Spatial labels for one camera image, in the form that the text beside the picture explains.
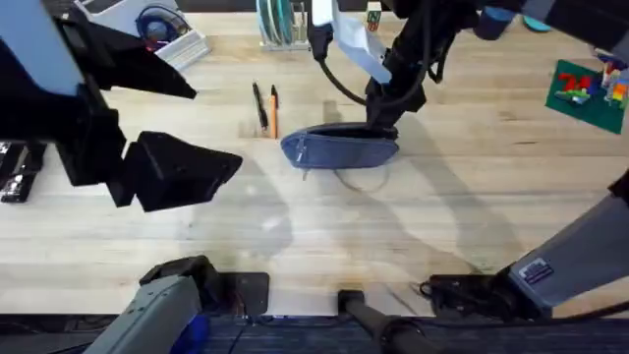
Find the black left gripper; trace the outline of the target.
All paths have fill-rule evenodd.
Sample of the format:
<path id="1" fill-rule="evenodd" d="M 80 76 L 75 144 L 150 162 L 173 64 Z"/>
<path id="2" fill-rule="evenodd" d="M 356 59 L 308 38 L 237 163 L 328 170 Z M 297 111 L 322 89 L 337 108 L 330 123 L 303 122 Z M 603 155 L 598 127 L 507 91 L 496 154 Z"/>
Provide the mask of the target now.
<path id="1" fill-rule="evenodd" d="M 197 91 L 172 66 L 131 34 L 83 15 L 58 17 L 60 30 L 86 74 L 71 95 L 40 88 L 1 45 L 1 139 L 54 144 L 75 187 L 106 183 L 116 207 L 137 199 L 143 211 L 211 201 L 239 170 L 243 157 L 144 131 L 122 159 L 126 139 L 118 111 L 100 89 L 136 89 L 193 99 Z"/>

